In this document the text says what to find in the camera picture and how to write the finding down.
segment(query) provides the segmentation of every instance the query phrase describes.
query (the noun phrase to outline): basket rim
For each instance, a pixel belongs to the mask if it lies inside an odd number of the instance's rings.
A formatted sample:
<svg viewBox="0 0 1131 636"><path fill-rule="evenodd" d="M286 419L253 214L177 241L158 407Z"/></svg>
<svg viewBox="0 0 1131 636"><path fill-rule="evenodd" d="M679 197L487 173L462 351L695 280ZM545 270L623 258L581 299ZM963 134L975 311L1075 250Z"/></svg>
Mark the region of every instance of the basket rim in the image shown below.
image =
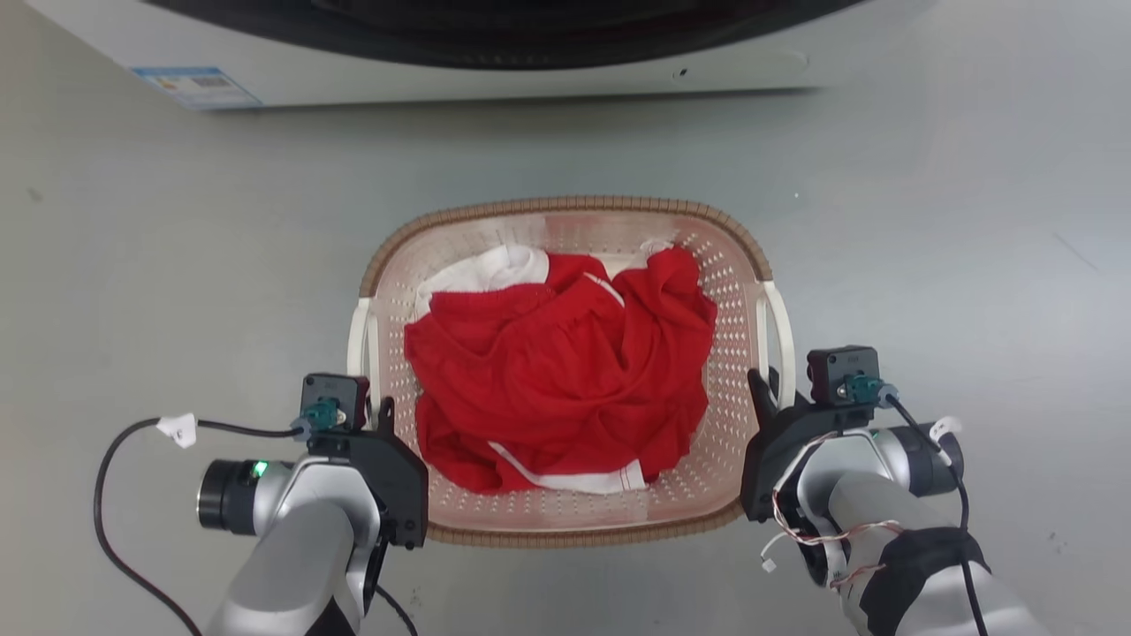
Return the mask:
<svg viewBox="0 0 1131 636"><path fill-rule="evenodd" d="M373 255L361 283L361 298L373 298L392 256L413 238L444 225L499 216L519 216L560 212L629 212L689 216L706 221L726 233L742 249L759 281L774 280L761 246L741 223L725 212L706 204L683 199L627 196L568 196L513 199L441 209L417 217L397 229ZM699 534L723 527L743 514L736 496L717 510L705 515L651 525L602 530L521 532L452 527L430 521L428 536L441 543L485 548L580 548L620 545L659 541Z"/></svg>
<svg viewBox="0 0 1131 636"><path fill-rule="evenodd" d="M774 280L774 270L770 268L769 260L767 260L761 246L750 234L750 231L729 214L709 205L683 199L657 199L649 197L545 197L452 207L425 214L405 223L381 243L377 253L370 259L369 267L365 269L365 276L362 277L361 298L372 298L377 293L381 275L385 273L385 268L388 266L392 255L404 243L424 232L468 221L556 212L630 212L690 216L707 221L739 243L759 281Z"/></svg>

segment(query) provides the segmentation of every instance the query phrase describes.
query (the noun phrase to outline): white garment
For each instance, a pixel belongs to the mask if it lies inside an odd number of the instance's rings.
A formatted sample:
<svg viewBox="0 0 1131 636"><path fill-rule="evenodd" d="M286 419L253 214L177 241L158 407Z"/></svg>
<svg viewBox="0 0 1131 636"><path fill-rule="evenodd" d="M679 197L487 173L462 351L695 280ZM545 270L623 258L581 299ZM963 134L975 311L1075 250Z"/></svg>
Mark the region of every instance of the white garment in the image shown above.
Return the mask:
<svg viewBox="0 0 1131 636"><path fill-rule="evenodd" d="M644 258L633 259L636 267L646 267L647 257L659 251L655 250L654 247L654 251L649 251L647 249L649 243L645 243L642 247L646 253ZM432 295L438 292L491 292L524 283L545 283L549 276L550 257L545 251L525 246L499 246L478 256L449 265L421 283L420 287L416 289L413 320L420 320L432 311ZM612 294L622 307L624 306L624 299L613 290L612 285L592 274L586 274L586 276ZM644 490L648 487L644 481L639 459L633 459L623 469L611 473L539 475L519 464L518 458L501 444L494 441L489 444L527 481L550 490L613 495L625 490Z"/></svg>
<svg viewBox="0 0 1131 636"><path fill-rule="evenodd" d="M490 292L523 283L545 283L550 275L546 252L525 246L499 246L437 272L416 289L413 320L431 310L438 292Z"/></svg>

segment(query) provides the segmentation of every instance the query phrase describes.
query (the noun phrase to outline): wire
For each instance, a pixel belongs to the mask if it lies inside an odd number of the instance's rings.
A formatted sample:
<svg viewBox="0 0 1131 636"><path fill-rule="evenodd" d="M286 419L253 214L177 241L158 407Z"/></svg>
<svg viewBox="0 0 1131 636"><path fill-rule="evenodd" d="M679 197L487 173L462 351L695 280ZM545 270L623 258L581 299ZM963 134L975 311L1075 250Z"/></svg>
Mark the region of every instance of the wire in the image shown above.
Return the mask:
<svg viewBox="0 0 1131 636"><path fill-rule="evenodd" d="M121 446L123 441L126 441L127 437L144 428L157 426L158 421L159 420L156 418L153 420L143 420L118 433L114 441L110 442L110 448L106 449L106 454L102 457L102 465L98 466L98 476L94 480L94 534L98 538L98 545L102 548L103 553L106 555L110 562L114 564L114 567L120 569L122 574L130 578L130 581L137 583L143 590L153 594L158 601L164 603L166 608L176 614L176 618L181 619L184 627L189 629L189 634L192 634L192 636L202 636L200 634L200 629L195 622L192 622L192 619L189 618L189 614L185 613L181 605L176 604L176 601L170 599L169 595L158 590L156 585L146 581L144 576L133 571L133 568L122 561L121 557L118 556L118 552L114 552L114 549L110 547L110 541L106 540L106 530L102 526L102 488L106 484L106 470L110 467L110 461L114 457L114 452L118 450L118 447Z"/></svg>
<svg viewBox="0 0 1131 636"><path fill-rule="evenodd" d="M759 555L762 558L763 561L766 560L766 553L770 551L770 548L772 548L774 544L777 543L779 539L785 539L786 536L789 536L789 533L785 532L785 531L782 531L782 532L775 534L774 539L770 539L769 542L766 543L766 547L762 548L761 555Z"/></svg>
<svg viewBox="0 0 1131 636"><path fill-rule="evenodd" d="M918 427L915 418L912 416L910 412L904 407L903 403L895 395L887 396L888 403L890 403L896 411L904 418L907 426L915 431L929 448L934 450L936 454L947 456L947 452L935 440L931 439L931 436L923 432L923 429ZM958 487L958 498L962 502L962 516L958 523L959 530L962 531L964 535L969 536L969 523L970 523L970 497L966 492L966 484L962 482L962 476L958 474L958 469L947 458L947 470L950 471L950 476L955 479L955 484ZM970 571L970 558L964 544L962 547L962 579L966 583L966 596L970 601L970 613L974 614L974 625L978 629L978 636L988 636L986 631L985 618L982 616L982 604L978 603L978 593L974 588L974 573Z"/></svg>
<svg viewBox="0 0 1131 636"><path fill-rule="evenodd" d="M774 489L770 490L770 500L774 504L774 521L776 521L778 525L782 526L782 531L786 536L793 539L795 542L801 543L802 545L821 545L823 543L843 541L845 539L855 536L861 532L871 530L873 527L883 527L897 534L903 532L903 527L900 527L899 523L896 522L895 519L888 519L875 523L865 523L848 528L839 534L831 534L831 535L805 535L802 534L801 531L789 527L789 522L785 518L785 514L782 512L782 506L778 502L778 493L782 491L782 488L789 480L789 478L793 476L793 473L797 471L797 467L801 465L802 459L805 458L810 449L817 448L818 446L824 444L826 441L829 441L830 439L835 439L838 437L847 437L852 435L866 435L866 433L860 431L845 431L844 433L834 431L824 433L806 442L804 446L801 447L801 449L797 452L797 455L794 456L793 461L789 462L789 465L786 466L785 471L782 472L782 478L778 479L776 484L774 484ZM770 544L772 544L774 541L777 541L777 536L775 536L774 540L770 541Z"/></svg>
<svg viewBox="0 0 1131 636"><path fill-rule="evenodd" d="M110 447L106 448L106 454L103 455L102 457L102 464L98 465L98 476L96 476L94 480L94 534L98 539L98 547L102 548L102 552L106 555L106 558L110 559L110 562L114 564L114 567L116 567L122 574L129 577L130 581L137 583L143 590L145 590L154 598L156 598L158 601L161 601L166 608L170 609L170 611L176 614L176 618L181 619L181 622L184 624L184 627L189 630L189 634L191 634L192 636L202 636L200 633L200 628L197 627L197 624L192 621L192 618L189 617L188 612L185 612L181 605L176 604L176 601L170 599L167 594L162 592L156 585L146 579L146 577L141 576L133 568L126 565L126 561L123 561L122 558L118 556L118 552L115 552L114 549L111 548L110 541L106 539L106 528L102 523L102 493L103 489L106 485L106 472L110 470L110 462L111 459L114 458L114 453L116 453L118 448L122 445L123 441L126 441L126 438L128 438L129 436L133 435L135 432L141 429L155 427L159 421L161 420L158 418L153 418L150 420L141 420L140 422L130 424L129 427L126 428L126 430L118 433L118 437L115 437L114 440L110 442ZM303 430L301 428L294 428L286 430L267 431L261 429L249 429L247 427L238 427L235 424L225 424L223 422L210 422L207 420L199 420L197 422L197 426L205 429L213 429L224 432L247 435L250 437L262 437L273 439L294 437L295 435L301 433ZM408 614L405 613L405 610L400 607L400 604L397 603L397 601L394 600L394 598L389 595L388 592L382 590L380 585L377 586L375 591L378 594L381 595L382 599L385 599L387 603L389 603L390 607L392 607L394 610L396 610L397 616L400 617L400 620L405 621L405 627L408 628L408 634L411 636L417 636L416 627L413 625L412 619L408 618Z"/></svg>
<svg viewBox="0 0 1131 636"><path fill-rule="evenodd" d="M829 583L829 587L831 590L839 590L839 588L844 587L845 585L848 585L849 583L852 583L857 576L861 576L863 574L867 574L870 571L880 571L881 569L884 569L887 567L888 566L886 564L884 565L878 565L878 566L863 566L863 567L858 567L858 568L854 569L853 573L849 574L848 576L846 576L844 578L838 578L838 579Z"/></svg>
<svg viewBox="0 0 1131 636"><path fill-rule="evenodd" d="M400 620L405 624L405 627L408 629L408 636L418 636L416 634L416 626L413 625L413 619L408 617L408 612L405 611L405 608L402 608L400 603L398 603L397 600L392 598L392 594L386 592L385 587L381 587L380 585L374 586L373 592L377 592L377 594L382 599L385 599L385 602L389 603L389 607L397 612L397 616L400 617Z"/></svg>

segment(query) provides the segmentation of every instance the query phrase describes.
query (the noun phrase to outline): white basket handle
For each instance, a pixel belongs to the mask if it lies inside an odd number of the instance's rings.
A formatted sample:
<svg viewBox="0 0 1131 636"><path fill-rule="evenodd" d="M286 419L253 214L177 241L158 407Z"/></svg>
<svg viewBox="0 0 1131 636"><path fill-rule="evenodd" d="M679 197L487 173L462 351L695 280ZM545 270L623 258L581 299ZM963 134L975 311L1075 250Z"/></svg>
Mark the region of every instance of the white basket handle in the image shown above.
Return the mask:
<svg viewBox="0 0 1131 636"><path fill-rule="evenodd" d="M793 406L797 393L797 361L793 352L793 329L789 328L789 316L785 311L785 301L777 291L774 281L761 283L761 293L754 302L754 320L758 329L758 372L769 384L769 329L767 328L766 308L769 307L774 318L774 333L777 334L778 352L782 354L782 366L778 368L778 409Z"/></svg>
<svg viewBox="0 0 1131 636"><path fill-rule="evenodd" d="M346 343L346 375L369 378L370 390L381 392L377 366L377 317L370 312L370 298L357 300L353 318L349 320L349 341Z"/></svg>

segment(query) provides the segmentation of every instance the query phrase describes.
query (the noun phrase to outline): washing machine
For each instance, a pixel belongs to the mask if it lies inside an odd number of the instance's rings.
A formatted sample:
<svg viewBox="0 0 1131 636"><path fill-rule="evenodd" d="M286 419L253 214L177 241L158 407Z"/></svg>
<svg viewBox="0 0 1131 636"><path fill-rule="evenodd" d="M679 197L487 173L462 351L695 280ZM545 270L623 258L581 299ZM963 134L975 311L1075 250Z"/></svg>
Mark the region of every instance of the washing machine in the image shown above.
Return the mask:
<svg viewBox="0 0 1131 636"><path fill-rule="evenodd" d="M196 109L828 86L933 0L27 0Z"/></svg>

